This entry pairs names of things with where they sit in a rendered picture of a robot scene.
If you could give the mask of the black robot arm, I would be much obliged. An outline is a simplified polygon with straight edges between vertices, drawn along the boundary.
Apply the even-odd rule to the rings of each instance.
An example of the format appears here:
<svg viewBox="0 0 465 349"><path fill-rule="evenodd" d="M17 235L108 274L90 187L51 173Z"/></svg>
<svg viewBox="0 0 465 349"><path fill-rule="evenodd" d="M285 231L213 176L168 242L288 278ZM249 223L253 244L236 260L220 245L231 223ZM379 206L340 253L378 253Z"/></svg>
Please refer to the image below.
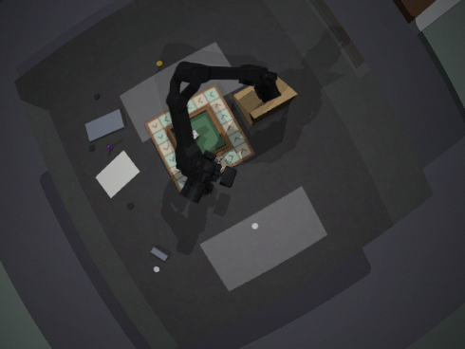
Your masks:
<svg viewBox="0 0 465 349"><path fill-rule="evenodd" d="M212 193L214 184L206 179L214 173L216 155L205 150L204 154L195 143L188 114L188 102L203 83L209 80L239 80L239 83L254 86L259 100L269 102L281 97L276 80L277 73L267 67L243 64L240 67L209 66L198 63L179 62L170 80L170 92L166 104L175 130L177 147L176 163L187 181L180 195L198 204L201 196ZM180 84L189 83L180 93Z"/></svg>

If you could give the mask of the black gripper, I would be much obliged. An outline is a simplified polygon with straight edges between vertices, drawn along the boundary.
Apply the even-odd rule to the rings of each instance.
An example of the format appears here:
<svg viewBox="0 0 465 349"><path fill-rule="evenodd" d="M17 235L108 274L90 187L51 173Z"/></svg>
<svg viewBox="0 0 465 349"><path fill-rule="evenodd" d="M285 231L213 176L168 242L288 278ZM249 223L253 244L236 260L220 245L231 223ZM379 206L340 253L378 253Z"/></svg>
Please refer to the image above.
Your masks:
<svg viewBox="0 0 465 349"><path fill-rule="evenodd" d="M233 181L235 179L237 170L232 167L226 166L224 173L222 174L220 173L221 168L222 165L214 161L214 173L211 176L205 178L209 179L212 182L216 182L216 180L219 179L219 176L222 176L219 184L230 188L233 185Z"/></svg>

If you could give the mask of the square ring of arrow tiles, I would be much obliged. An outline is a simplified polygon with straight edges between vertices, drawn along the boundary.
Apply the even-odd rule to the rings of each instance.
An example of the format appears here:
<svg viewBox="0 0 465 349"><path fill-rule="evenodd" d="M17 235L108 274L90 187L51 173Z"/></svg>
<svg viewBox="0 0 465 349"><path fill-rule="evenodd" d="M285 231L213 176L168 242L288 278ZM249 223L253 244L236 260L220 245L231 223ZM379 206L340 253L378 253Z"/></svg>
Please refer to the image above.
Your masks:
<svg viewBox="0 0 465 349"><path fill-rule="evenodd" d="M254 156L254 155L255 155L255 152L254 152L254 150L252 149L250 143L248 142L248 140L247 140L247 138L246 138L244 132L241 130L239 124L237 123L237 121L236 121L236 119L235 119L235 117L234 117L234 115L233 115L231 109L229 108L229 106L228 106L227 103L225 102L224 98L221 96L221 94L220 94L220 92L219 92L220 90L218 89L218 87L216 86L216 84L213 84L212 86L210 86L210 87L208 87L208 88L202 90L201 92L194 94L194 95L191 97L191 99L194 98L196 95L198 95L198 94L200 94L200 93L202 93L202 92L204 92L204 91L208 91L209 89L211 89L211 88L213 88L213 87L215 87L215 89L216 89L217 92L219 93L219 94L218 94L219 97L220 97L221 100L224 102L224 104L225 104L227 110L229 110L229 112L230 112L230 114L231 114L231 116L232 116L232 119L234 120L234 122L235 122L235 124L236 124L238 130L240 130L240 132L241 132L243 138L246 140L246 142L247 142L247 144L248 144L248 146L249 146L249 148L251 149L251 152L252 152L252 154L250 154L250 155L248 155L248 156L246 156L246 157L240 159L239 161L237 161L237 162L235 162L234 164L232 164L232 165L229 166L229 167L233 167L233 166L237 165L238 163L240 163L240 162L242 162L242 161L248 159L249 157ZM204 105L204 106L198 108L198 109L195 110L194 112L190 113L190 114L189 114L189 117L190 117L191 115L193 115L194 113L196 113L196 112L198 112L198 111L200 111L200 110L206 108L207 106L208 106L209 110L212 112L211 114L212 114L212 116L213 116L213 118L214 118L214 120L215 120L215 122L216 122L218 128L220 129L220 131L222 132L224 138L227 140L227 142L228 142L228 144L229 144L229 146L230 146L230 147L228 147L228 148L226 148L226 149L220 151L219 153L217 153L217 154L216 154L216 157L218 157L218 156L221 156L221 155L225 154L226 152L230 151L231 149L233 149L233 145L232 145L231 141L229 140L229 138L228 138L226 132L223 130L223 128L222 128L220 122L218 121L218 119L217 119L217 117L216 117L216 115L215 115L215 113L214 113L213 108L211 107L211 105L208 103L208 104L206 104L206 105ZM157 115L156 117L154 117L154 118L152 118L152 119L149 119L148 121L146 121L146 122L144 123L145 126L146 126L146 128L147 128L147 130L148 130L148 132L149 132L149 134L150 134L150 136L151 136L151 139L154 141L154 143L155 143L155 145L157 146L157 148L158 148L158 144L157 144L156 140L153 138L153 136L152 136L153 134L152 134L151 130L149 129L149 127L147 126L147 124L148 124L149 122L153 121L154 119L157 119L158 117L162 116L163 114L169 112L169 111L170 111L170 110L168 109L168 110L166 110L166 111L160 113L160 114ZM173 126L173 124L170 124L170 125L166 126L166 127L164 128L164 132L167 134L167 136L168 136L168 138L170 139L170 141L171 141L171 143L172 143L172 146L173 146L173 148L174 148L174 150L175 150L175 149L176 149L176 145L174 144L173 138L171 137L169 131L167 130L168 128L170 128L170 127L172 127L172 126ZM173 174L172 174L170 168L168 167L168 163L167 163L165 157L162 155L162 153L161 153L161 151L160 151L159 148L158 148L158 153L159 153L159 155L162 157L162 159L163 159L165 165L167 166L168 172L169 172L170 176L173 178L175 184L177 185L177 188L178 188L179 192L181 192L181 189L180 189L180 187L178 186L177 181L176 181L176 179L174 178L174 176L173 176Z"/></svg>

